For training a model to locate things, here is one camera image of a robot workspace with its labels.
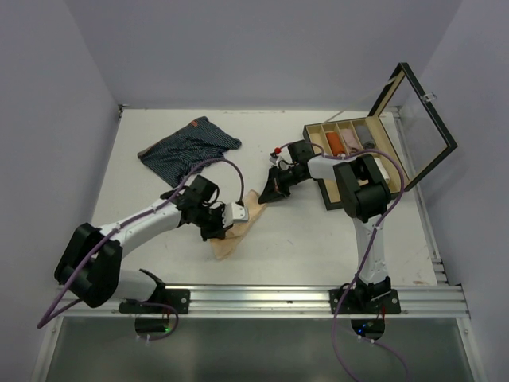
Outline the blue striped boxer shorts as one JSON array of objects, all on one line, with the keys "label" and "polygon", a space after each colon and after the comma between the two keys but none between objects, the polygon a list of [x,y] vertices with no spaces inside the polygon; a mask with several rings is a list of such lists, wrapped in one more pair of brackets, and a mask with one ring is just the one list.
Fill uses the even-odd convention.
[{"label": "blue striped boxer shorts", "polygon": [[199,163],[222,158],[242,143],[202,116],[138,152],[137,158],[173,188]]}]

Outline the rolled orange underwear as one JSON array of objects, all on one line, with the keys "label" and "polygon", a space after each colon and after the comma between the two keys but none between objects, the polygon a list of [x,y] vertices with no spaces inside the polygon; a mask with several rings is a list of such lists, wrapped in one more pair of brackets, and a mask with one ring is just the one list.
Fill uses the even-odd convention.
[{"label": "rolled orange underwear", "polygon": [[341,156],[346,154],[346,150],[344,149],[344,145],[340,139],[340,136],[336,132],[326,132],[325,136],[331,149],[332,155]]}]

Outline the rolled grey underwear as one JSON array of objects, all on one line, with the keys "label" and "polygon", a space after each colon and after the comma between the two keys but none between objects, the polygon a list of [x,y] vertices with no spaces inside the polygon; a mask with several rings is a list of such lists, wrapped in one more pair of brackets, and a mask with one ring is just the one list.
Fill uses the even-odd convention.
[{"label": "rolled grey underwear", "polygon": [[366,125],[355,125],[355,130],[359,138],[359,142],[365,150],[376,148],[375,140]]}]

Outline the white pink-trimmed underwear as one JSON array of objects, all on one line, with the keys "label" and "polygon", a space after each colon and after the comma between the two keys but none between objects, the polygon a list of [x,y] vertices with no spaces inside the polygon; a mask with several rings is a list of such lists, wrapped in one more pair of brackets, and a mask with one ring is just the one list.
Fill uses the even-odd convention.
[{"label": "white pink-trimmed underwear", "polygon": [[377,165],[378,169],[379,169],[379,172],[381,173],[384,181],[389,184],[390,183],[390,175],[389,173],[387,172],[385,166],[383,165],[382,161],[380,158],[378,157],[374,157],[374,160],[375,160],[375,164]]}]

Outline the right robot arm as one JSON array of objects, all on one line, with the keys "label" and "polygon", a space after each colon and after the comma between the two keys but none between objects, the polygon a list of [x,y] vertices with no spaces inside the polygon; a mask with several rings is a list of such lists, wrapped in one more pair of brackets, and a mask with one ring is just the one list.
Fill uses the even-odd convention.
[{"label": "right robot arm", "polygon": [[309,179],[334,181],[342,208],[352,218],[359,255],[354,286],[343,291],[342,297],[344,303],[356,304],[363,312],[374,311],[391,291],[382,234],[391,193],[375,158],[370,154],[350,159],[327,158],[305,140],[287,147],[290,162],[281,157],[280,147],[270,154],[272,166],[258,203],[289,197],[292,186]]}]

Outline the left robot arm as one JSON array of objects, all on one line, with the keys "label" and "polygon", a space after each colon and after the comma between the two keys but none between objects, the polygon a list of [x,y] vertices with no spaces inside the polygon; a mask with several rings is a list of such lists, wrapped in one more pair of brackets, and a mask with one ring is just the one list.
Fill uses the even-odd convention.
[{"label": "left robot arm", "polygon": [[213,206],[218,190],[215,183],[197,176],[191,185],[162,194],[124,220],[102,227],[81,224],[60,258],[55,280],[91,308],[122,299],[137,301],[150,313],[159,311],[165,305],[165,284],[150,271],[123,270],[122,260],[156,236],[186,224],[197,226],[202,240],[225,239],[248,213],[243,202]]}]

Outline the rolled pink underwear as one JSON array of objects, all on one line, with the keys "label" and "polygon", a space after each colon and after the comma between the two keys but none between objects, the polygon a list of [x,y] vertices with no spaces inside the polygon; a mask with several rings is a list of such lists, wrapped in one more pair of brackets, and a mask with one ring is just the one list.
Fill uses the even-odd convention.
[{"label": "rolled pink underwear", "polygon": [[358,153],[363,150],[352,130],[341,129],[340,133],[349,154]]}]

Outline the aluminium mounting rail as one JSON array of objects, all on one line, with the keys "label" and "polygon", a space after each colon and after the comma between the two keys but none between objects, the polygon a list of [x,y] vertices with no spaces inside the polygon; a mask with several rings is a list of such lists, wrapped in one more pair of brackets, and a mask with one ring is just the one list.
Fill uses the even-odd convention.
[{"label": "aluminium mounting rail", "polygon": [[[328,318],[330,286],[200,286],[190,290],[187,314],[194,318]],[[467,318],[468,305],[459,286],[397,286],[400,314],[340,314],[346,318]]]}]

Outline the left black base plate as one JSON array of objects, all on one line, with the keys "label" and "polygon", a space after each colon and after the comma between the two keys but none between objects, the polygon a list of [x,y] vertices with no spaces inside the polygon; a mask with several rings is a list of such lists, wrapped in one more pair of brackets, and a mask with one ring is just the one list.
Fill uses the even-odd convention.
[{"label": "left black base plate", "polygon": [[187,314],[191,301],[188,289],[156,290],[144,302],[128,299],[119,304],[120,314],[169,314],[171,306],[178,314]]}]

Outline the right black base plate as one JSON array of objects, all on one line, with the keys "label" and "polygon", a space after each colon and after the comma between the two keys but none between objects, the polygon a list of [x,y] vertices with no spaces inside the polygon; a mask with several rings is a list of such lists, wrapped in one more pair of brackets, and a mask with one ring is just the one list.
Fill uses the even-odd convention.
[{"label": "right black base plate", "polygon": [[377,298],[369,298],[356,289],[347,290],[346,286],[328,291],[331,313],[339,314],[400,314],[402,308],[398,292],[392,289],[389,293]]}]

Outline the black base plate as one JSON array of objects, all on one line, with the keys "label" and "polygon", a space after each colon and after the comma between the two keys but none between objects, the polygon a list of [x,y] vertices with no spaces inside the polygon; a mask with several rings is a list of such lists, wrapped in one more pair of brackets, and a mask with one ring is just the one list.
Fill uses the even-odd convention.
[{"label": "black base plate", "polygon": [[400,314],[402,308],[398,292],[392,289],[389,293],[377,298],[369,298],[356,289],[347,290],[346,286],[328,291],[331,313],[339,314]]},{"label": "black base plate", "polygon": [[191,301],[188,289],[156,290],[144,302],[128,299],[119,304],[120,314],[169,314],[171,306],[178,314],[187,314]]}]

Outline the black wooden compartment box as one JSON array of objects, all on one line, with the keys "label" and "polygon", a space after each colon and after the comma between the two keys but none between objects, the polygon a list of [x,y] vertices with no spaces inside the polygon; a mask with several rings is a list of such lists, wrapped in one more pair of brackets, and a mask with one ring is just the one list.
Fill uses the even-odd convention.
[{"label": "black wooden compartment box", "polygon": [[357,117],[338,115],[322,123],[308,124],[303,128],[303,137],[331,155],[326,132],[334,131],[343,140],[340,130],[350,129],[359,142],[355,125],[366,125],[376,149],[390,155],[401,167],[403,189],[408,192],[457,148],[456,140],[433,105],[435,99],[434,93],[422,87],[410,65],[400,62],[368,113]]}]

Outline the beige underwear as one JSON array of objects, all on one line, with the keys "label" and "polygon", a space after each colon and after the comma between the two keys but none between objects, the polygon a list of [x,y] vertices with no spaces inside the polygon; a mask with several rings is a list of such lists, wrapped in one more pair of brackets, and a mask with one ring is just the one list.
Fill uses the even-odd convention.
[{"label": "beige underwear", "polygon": [[244,206],[249,212],[247,222],[235,223],[233,227],[227,231],[226,238],[223,240],[211,239],[210,243],[216,260],[224,260],[230,257],[256,223],[259,217],[266,209],[266,204],[259,204],[258,198],[260,194],[251,189],[243,198]]}]

